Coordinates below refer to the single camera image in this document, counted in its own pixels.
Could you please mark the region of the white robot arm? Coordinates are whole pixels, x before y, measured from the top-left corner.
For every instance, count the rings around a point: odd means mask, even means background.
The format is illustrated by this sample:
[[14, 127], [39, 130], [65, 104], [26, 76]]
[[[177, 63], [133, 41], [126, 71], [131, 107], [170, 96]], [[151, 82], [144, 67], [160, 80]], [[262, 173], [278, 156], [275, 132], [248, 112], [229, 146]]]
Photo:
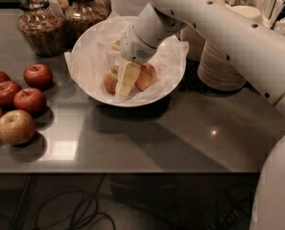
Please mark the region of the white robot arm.
[[[285, 117], [285, 36], [212, 0], [150, 0], [121, 37], [121, 56], [148, 61], [182, 26], [195, 28]], [[285, 136], [261, 171], [249, 230], [285, 230]]]

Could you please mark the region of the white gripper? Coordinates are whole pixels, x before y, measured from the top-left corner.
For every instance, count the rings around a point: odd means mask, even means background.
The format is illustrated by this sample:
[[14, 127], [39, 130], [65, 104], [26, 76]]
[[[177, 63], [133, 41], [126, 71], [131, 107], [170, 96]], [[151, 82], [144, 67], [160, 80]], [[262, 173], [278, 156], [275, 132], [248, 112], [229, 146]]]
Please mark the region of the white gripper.
[[127, 27], [121, 39], [117, 38], [112, 41], [111, 46], [116, 50], [120, 49], [122, 58], [130, 60], [122, 67], [121, 79], [115, 89], [118, 96], [127, 97], [140, 75], [139, 64], [148, 62], [157, 49], [144, 43], [136, 34], [132, 25]]

